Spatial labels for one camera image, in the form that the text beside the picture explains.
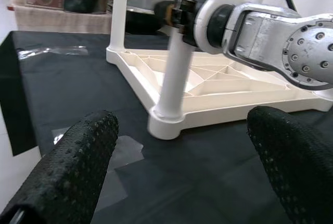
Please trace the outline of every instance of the screw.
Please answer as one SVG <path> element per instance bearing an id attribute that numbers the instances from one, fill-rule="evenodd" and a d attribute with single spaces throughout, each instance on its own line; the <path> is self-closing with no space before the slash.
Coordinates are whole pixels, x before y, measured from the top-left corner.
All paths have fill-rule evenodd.
<path id="1" fill-rule="evenodd" d="M 301 38 L 301 39 L 298 40 L 298 42 L 297 42 L 298 45 L 302 45 L 303 43 L 304 43 L 304 39 L 303 39 L 303 38 Z"/>
<path id="2" fill-rule="evenodd" d="M 302 70 L 303 70 L 303 72 L 309 72 L 310 67 L 309 66 L 303 66 Z"/>
<path id="3" fill-rule="evenodd" d="M 298 55 L 292 55 L 291 60 L 297 61 L 297 59 L 298 59 Z"/>
<path id="4" fill-rule="evenodd" d="M 322 33 L 322 32 L 320 32 L 320 33 L 318 33 L 318 34 L 316 35 L 316 38 L 317 38 L 318 40 L 320 40 L 320 39 L 324 38 L 324 36 L 325 36 L 325 34 Z"/>
<path id="5" fill-rule="evenodd" d="M 326 69 L 328 66 L 329 66 L 329 63 L 328 63 L 327 61 L 323 61 L 323 62 L 321 62 L 321 67 L 322 67 L 323 69 Z"/>

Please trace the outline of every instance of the textured rubber grip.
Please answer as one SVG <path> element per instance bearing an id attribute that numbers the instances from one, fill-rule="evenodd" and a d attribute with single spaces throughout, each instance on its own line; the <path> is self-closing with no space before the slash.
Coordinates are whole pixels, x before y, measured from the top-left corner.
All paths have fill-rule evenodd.
<path id="1" fill-rule="evenodd" d="M 249 113 L 248 131 L 289 219 L 333 223 L 333 141 L 270 107 Z"/>
<path id="2" fill-rule="evenodd" d="M 9 223 L 18 209 L 27 223 L 90 223 L 117 138 L 118 121 L 107 111 L 73 125 L 30 173 L 0 223 Z"/>

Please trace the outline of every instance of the black tablecloth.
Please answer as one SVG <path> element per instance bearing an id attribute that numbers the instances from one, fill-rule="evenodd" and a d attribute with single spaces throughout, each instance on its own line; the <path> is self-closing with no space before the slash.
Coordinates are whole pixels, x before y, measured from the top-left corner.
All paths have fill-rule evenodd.
<path id="1" fill-rule="evenodd" d="M 125 39 L 128 48 L 165 49 L 167 43 L 162 35 Z M 0 48 L 0 61 L 12 70 L 0 63 L 1 74 L 6 74 L 0 76 L 0 100 L 17 152 L 24 146 L 17 140 L 23 134 L 17 132 L 29 133 L 24 140 L 28 147 L 34 145 L 35 135 L 45 154 L 53 147 L 52 131 L 93 111 L 110 110 L 119 120 L 120 135 L 144 146 L 144 159 L 115 169 L 126 197 L 97 211 L 92 223 L 288 223 L 247 136 L 245 121 L 185 130 L 174 141 L 153 138 L 146 130 L 147 112 L 117 67 L 106 62 L 108 44 L 108 35 L 13 32 L 8 36 Z M 47 53 L 21 61 L 20 69 L 15 69 L 16 50 L 75 45 L 86 46 L 88 55 Z M 22 97 L 19 89 L 8 86 L 9 74 L 18 88 L 21 74 L 29 111 L 22 106 L 24 96 L 11 101 L 4 95 Z M 12 116 L 12 111 L 18 104 L 16 113 L 24 112 L 19 119 L 25 122 L 24 130 L 13 126 L 18 115 Z M 294 114 L 313 122 L 323 113 Z"/>

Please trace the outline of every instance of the white plastic stand foot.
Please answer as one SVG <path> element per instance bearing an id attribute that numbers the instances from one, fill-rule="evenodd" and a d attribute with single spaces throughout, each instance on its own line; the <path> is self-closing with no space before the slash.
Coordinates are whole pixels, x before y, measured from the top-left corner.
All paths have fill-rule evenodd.
<path id="1" fill-rule="evenodd" d="M 149 111 L 148 131 L 149 133 L 162 140 L 172 140 L 179 136 L 183 129 L 182 122 L 185 120 L 183 116 L 180 119 L 165 119 L 156 114 L 155 107 Z"/>

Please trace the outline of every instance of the transparent plastic film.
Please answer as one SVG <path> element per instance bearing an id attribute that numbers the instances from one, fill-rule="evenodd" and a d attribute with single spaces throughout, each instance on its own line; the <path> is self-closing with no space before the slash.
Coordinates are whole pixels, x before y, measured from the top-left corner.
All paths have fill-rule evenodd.
<path id="1" fill-rule="evenodd" d="M 25 60 L 46 53 L 54 53 L 60 55 L 83 55 L 83 56 L 89 54 L 85 46 L 45 47 L 45 48 L 35 48 L 30 50 L 19 51 L 18 58 L 19 60 Z"/>
<path id="2" fill-rule="evenodd" d="M 52 131 L 55 145 L 61 140 L 68 129 L 69 127 Z M 95 212 L 110 207 L 128 197 L 126 189 L 116 170 L 145 159 L 142 154 L 143 147 L 144 146 L 142 144 L 130 136 L 123 135 L 118 137 L 116 147 L 113 151 L 107 173 L 105 175 Z"/>

